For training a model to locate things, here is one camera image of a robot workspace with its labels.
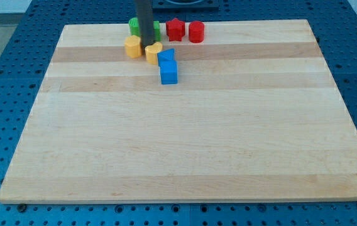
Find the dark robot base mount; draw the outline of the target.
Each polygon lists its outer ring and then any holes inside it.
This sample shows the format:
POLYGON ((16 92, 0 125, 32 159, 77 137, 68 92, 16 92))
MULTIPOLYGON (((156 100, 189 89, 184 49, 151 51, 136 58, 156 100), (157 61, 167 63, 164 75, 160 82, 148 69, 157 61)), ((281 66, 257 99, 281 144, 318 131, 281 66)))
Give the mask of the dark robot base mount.
POLYGON ((152 0, 156 9, 218 9, 219 0, 152 0))

